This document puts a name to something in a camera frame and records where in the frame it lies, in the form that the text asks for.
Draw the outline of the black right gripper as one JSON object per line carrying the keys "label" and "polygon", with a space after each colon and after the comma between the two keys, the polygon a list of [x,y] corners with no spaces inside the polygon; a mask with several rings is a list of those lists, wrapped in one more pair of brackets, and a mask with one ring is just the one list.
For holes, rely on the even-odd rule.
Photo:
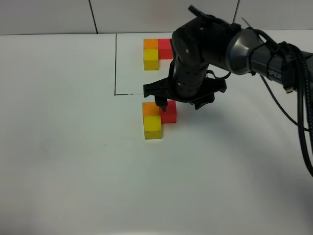
{"label": "black right gripper", "polygon": [[214,93],[225,92],[223,79],[207,77],[209,65],[226,69],[225,54],[235,35],[233,24],[224,21],[190,21],[172,34],[173,60],[168,77],[143,86],[145,97],[153,95],[163,112],[168,99],[190,103],[198,110],[213,103]]}

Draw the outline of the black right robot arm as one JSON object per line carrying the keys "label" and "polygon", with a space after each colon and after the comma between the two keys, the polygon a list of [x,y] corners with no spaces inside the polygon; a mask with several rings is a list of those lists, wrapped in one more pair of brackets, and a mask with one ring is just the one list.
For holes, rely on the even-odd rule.
{"label": "black right robot arm", "polygon": [[144,96],[154,96],[162,110],[168,100],[190,103],[196,109],[212,103],[216,92],[225,92],[226,82],[223,77],[207,76],[210,65],[236,75],[257,73],[285,89],[296,88],[296,53],[286,43],[263,43],[263,36],[259,30],[220,19],[193,19],[173,32],[169,74],[144,85]]}

